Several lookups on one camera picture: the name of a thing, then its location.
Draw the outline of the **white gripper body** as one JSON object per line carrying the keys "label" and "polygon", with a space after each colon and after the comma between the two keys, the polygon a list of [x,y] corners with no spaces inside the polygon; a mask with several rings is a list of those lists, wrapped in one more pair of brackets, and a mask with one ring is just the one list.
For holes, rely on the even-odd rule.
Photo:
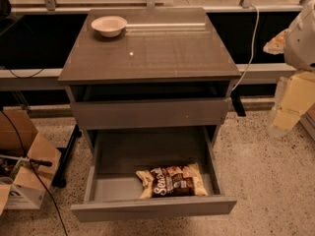
{"label": "white gripper body", "polygon": [[315,0],[311,0],[287,29],[284,60],[296,70],[315,71]]}

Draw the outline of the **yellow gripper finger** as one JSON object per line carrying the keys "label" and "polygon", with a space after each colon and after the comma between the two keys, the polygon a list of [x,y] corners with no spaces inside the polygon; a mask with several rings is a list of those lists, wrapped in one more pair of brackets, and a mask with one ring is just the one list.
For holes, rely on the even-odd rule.
{"label": "yellow gripper finger", "polygon": [[275,37],[273,37],[264,45],[263,51],[273,55],[285,54],[286,35],[287,29],[279,32]]}
{"label": "yellow gripper finger", "polygon": [[289,78],[281,77],[274,102],[267,128],[271,136],[282,137],[315,104],[315,74],[301,72]]}

